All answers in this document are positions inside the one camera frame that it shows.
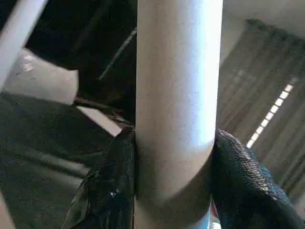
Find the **curtain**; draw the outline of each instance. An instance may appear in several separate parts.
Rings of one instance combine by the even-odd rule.
[[[288,84],[289,96],[252,148],[292,200],[305,188],[305,42],[260,21],[220,69],[217,125],[247,144]]]

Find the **black leather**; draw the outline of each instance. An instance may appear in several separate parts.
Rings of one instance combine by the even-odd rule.
[[[270,172],[237,138],[216,132],[212,194],[223,229],[304,228]]]
[[[133,227],[134,131],[115,137],[106,163],[93,168],[72,202],[63,229]],[[216,132],[212,196],[223,229],[301,229],[300,217],[269,171],[237,138]]]
[[[132,228],[133,178],[134,131],[127,127],[114,138],[106,163],[89,171],[62,228]]]

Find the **light strip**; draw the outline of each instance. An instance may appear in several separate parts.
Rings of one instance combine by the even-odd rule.
[[[258,126],[251,139],[247,143],[247,147],[250,149],[255,141],[258,139],[259,135],[263,132],[264,128],[268,125],[271,119],[274,117],[275,113],[278,111],[278,108],[283,104],[284,100],[288,97],[289,93],[293,89],[293,85],[291,83],[287,84],[285,89],[282,91],[280,96],[277,98],[275,103],[270,108],[269,112]]]

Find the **white pipe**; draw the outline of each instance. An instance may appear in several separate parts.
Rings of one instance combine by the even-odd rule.
[[[135,228],[205,229],[222,0],[138,0]]]
[[[0,35],[0,92],[48,0],[19,0]]]

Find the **floor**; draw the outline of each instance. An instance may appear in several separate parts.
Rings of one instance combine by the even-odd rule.
[[[112,136],[67,105],[1,94],[0,110],[0,188],[16,228],[61,228]]]

